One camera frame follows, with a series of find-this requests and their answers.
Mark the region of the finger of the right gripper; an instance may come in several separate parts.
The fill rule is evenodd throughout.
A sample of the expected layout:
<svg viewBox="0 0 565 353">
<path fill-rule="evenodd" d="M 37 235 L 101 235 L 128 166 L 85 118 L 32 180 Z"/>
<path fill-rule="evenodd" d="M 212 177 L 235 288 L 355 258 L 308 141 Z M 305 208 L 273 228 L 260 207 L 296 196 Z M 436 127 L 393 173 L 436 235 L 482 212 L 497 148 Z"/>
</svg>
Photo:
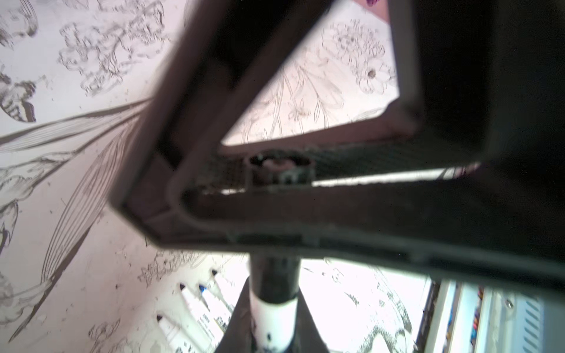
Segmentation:
<svg viewBox="0 0 565 353">
<path fill-rule="evenodd" d="M 563 282 L 564 175 L 484 164 L 456 179 L 204 195 L 169 187 L 213 245 L 389 260 L 509 282 Z"/>
<path fill-rule="evenodd" d="M 258 234 L 270 211 L 250 197 L 221 194 L 216 156 L 390 141 L 414 135 L 417 115 L 403 103 L 379 118 L 294 138 L 240 146 L 222 139 L 330 7 L 329 1 L 204 1 L 144 113 L 110 194 L 113 208 L 162 247 L 233 247 Z"/>
</svg>

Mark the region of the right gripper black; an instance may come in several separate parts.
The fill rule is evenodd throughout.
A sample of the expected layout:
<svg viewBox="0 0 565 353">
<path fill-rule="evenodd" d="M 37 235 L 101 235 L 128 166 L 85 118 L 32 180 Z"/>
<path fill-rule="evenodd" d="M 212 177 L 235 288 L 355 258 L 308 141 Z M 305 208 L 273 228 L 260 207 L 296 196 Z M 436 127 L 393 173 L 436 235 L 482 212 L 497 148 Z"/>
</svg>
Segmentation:
<svg viewBox="0 0 565 353">
<path fill-rule="evenodd" d="M 562 1 L 390 1 L 400 100 L 513 173 L 564 175 Z"/>
</svg>

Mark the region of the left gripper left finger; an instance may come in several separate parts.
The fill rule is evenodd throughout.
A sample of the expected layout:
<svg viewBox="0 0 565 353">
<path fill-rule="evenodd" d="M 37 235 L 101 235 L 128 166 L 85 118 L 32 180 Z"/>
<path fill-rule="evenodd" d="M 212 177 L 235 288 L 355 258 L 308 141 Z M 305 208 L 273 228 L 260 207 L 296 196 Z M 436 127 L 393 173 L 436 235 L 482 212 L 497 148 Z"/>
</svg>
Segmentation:
<svg viewBox="0 0 565 353">
<path fill-rule="evenodd" d="M 227 330 L 215 353 L 253 353 L 255 340 L 250 311 L 250 278 L 247 278 L 232 313 Z"/>
</svg>

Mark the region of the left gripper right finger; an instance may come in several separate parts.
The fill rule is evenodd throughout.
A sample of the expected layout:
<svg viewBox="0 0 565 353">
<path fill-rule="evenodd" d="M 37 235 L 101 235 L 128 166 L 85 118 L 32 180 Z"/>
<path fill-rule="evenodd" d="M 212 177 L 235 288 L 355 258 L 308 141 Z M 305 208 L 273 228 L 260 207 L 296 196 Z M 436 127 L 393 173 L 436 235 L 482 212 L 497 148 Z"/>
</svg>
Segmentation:
<svg viewBox="0 0 565 353">
<path fill-rule="evenodd" d="M 297 317 L 295 333 L 291 344 L 291 352 L 297 353 L 328 353 L 328 347 L 323 341 L 313 316 L 310 313 L 303 293 L 297 295 Z"/>
</svg>

